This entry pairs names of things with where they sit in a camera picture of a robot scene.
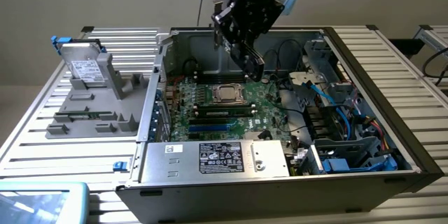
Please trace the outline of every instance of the motherboard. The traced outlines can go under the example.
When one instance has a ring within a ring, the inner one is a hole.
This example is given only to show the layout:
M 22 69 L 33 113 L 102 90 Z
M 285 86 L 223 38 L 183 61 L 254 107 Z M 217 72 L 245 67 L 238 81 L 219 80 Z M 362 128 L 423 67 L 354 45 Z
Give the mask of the motherboard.
M 198 84 L 185 77 L 167 90 L 174 92 L 171 142 L 289 140 L 287 127 L 281 124 L 285 112 L 266 100 L 269 82 Z

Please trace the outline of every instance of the blue ram slot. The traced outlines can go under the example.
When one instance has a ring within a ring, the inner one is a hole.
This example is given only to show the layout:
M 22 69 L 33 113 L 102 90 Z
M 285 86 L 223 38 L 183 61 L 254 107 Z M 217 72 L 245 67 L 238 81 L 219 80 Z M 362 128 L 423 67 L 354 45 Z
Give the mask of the blue ram slot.
M 227 125 L 202 125 L 202 126 L 189 126 L 189 132 L 198 132 L 198 131 L 227 131 Z

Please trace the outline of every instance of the tablet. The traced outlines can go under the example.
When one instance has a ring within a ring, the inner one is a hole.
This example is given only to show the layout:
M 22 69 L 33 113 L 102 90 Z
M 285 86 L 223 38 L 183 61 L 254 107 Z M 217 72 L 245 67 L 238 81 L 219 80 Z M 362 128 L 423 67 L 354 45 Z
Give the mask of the tablet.
M 85 183 L 0 181 L 0 223 L 85 223 L 87 199 Z

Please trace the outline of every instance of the white wall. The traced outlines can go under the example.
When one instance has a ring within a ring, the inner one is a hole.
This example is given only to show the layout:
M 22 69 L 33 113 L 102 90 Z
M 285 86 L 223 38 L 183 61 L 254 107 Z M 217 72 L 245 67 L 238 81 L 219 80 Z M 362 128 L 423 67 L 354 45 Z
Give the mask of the white wall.
M 0 84 L 45 83 L 59 59 L 49 37 L 82 26 L 194 26 L 199 0 L 0 0 Z M 199 25 L 211 13 L 203 0 Z M 448 24 L 448 0 L 298 0 L 277 25 L 375 24 L 391 37 Z

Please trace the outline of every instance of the power supply label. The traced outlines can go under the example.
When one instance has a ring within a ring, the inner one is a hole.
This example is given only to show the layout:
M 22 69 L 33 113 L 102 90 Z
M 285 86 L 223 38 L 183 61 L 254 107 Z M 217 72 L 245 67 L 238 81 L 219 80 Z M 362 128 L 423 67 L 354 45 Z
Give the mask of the power supply label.
M 243 172 L 241 153 L 239 142 L 198 144 L 198 171 L 201 174 Z
M 103 77 L 94 60 L 73 60 L 74 71 L 83 82 L 103 82 Z

